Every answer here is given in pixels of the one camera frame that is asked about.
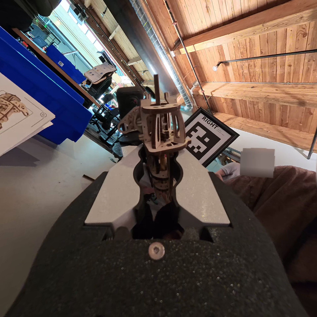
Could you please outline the large black ceiling pipe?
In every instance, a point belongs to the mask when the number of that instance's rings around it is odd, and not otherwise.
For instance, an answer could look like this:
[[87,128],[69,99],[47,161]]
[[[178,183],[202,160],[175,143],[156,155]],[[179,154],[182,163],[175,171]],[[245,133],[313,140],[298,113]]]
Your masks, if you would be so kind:
[[110,13],[141,57],[151,75],[159,76],[159,86],[163,93],[177,96],[177,88],[163,65],[145,29],[128,0],[105,0]]

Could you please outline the long wooden table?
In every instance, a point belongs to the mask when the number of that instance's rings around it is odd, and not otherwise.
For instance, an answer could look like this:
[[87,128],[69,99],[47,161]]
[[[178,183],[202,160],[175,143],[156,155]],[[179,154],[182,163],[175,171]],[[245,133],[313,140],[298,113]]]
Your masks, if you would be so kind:
[[86,103],[88,101],[92,102],[97,106],[101,106],[101,104],[92,97],[81,85],[77,84],[68,74],[66,74],[59,65],[57,65],[54,61],[52,61],[46,54],[44,50],[42,50],[36,43],[34,43],[29,37],[26,36],[23,32],[18,30],[17,28],[12,28],[12,31],[25,42],[31,51],[37,56],[37,58],[42,61],[49,69],[51,69],[55,74],[57,74],[63,81],[66,82],[74,91],[76,91],[81,97],[84,98],[84,106],[89,108]]

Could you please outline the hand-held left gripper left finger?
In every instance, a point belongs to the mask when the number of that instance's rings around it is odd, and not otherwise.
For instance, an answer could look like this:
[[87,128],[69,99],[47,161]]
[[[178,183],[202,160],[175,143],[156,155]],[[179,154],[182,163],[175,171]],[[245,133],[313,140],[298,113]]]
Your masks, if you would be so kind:
[[109,170],[85,225],[133,228],[137,224],[136,210],[143,200],[140,187],[144,175],[142,148],[142,145],[135,147]]

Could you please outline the silver ventilation duct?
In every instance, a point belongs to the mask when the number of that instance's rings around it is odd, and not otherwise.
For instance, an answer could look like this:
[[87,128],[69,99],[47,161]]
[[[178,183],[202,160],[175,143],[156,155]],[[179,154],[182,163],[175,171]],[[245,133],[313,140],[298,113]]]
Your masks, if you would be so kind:
[[165,66],[168,74],[174,82],[180,97],[184,100],[183,111],[192,112],[194,105],[192,97],[187,89],[187,86],[177,68],[177,65],[169,52],[167,44],[160,33],[156,22],[150,17],[150,12],[145,8],[145,1],[130,0],[137,17],[139,18],[143,28],[145,29],[150,41],[152,42],[158,56],[160,57],[163,65]]

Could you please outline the blue plastic bin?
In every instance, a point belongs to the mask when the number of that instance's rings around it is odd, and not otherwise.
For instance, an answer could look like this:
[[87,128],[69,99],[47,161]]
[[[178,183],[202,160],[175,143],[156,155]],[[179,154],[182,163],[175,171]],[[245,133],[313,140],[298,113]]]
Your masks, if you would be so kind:
[[84,99],[2,27],[0,39],[1,74],[55,115],[40,135],[57,145],[77,142],[92,117]]

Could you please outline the black office chair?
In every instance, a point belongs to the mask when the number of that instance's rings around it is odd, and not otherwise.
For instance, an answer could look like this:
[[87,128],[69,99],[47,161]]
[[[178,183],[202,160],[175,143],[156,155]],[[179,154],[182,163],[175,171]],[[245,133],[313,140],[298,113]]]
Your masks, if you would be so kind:
[[109,139],[113,139],[113,135],[117,131],[119,123],[119,108],[111,108],[100,106],[98,109],[92,109],[93,116],[91,117],[89,124],[95,125],[98,129],[97,133],[104,132],[106,134],[105,139],[102,141],[105,143]]

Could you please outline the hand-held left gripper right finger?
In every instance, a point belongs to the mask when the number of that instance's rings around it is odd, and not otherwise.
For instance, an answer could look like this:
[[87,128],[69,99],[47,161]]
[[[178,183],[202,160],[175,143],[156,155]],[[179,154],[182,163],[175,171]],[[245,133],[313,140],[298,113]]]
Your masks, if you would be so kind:
[[183,228],[229,226],[208,170],[187,149],[179,151],[175,161],[181,170],[174,196],[179,206],[179,224]]

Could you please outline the framed marker sign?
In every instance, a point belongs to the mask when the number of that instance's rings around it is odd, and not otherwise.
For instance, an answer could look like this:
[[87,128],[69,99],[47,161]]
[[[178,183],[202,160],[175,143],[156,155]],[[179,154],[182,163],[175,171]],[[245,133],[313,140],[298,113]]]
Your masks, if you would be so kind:
[[203,108],[185,122],[186,138],[191,140],[187,150],[207,167],[240,135]]

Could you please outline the white instruction booklet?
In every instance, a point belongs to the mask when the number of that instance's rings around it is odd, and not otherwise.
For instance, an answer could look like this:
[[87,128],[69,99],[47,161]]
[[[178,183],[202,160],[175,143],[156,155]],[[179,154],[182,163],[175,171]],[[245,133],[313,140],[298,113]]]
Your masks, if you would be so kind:
[[55,115],[1,73],[0,155],[53,125]]

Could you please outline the wooden mechanical model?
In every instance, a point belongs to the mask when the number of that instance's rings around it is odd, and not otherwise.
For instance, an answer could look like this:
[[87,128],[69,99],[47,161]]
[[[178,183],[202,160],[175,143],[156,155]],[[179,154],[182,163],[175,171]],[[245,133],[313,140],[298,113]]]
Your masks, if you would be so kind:
[[172,201],[173,176],[171,158],[186,148],[190,139],[186,139],[185,124],[181,115],[181,105],[177,98],[164,93],[165,102],[161,102],[159,76],[154,75],[155,102],[149,95],[140,101],[140,106],[132,109],[118,124],[121,133],[139,132],[143,143],[146,164],[151,184],[157,198],[165,203]]

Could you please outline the blue storage tote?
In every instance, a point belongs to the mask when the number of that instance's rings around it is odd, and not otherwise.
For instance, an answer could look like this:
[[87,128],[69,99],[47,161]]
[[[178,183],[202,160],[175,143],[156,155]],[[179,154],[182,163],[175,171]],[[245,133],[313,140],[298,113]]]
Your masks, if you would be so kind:
[[54,45],[47,47],[46,55],[77,84],[81,84],[86,80],[86,77],[79,70],[77,70],[75,66]]

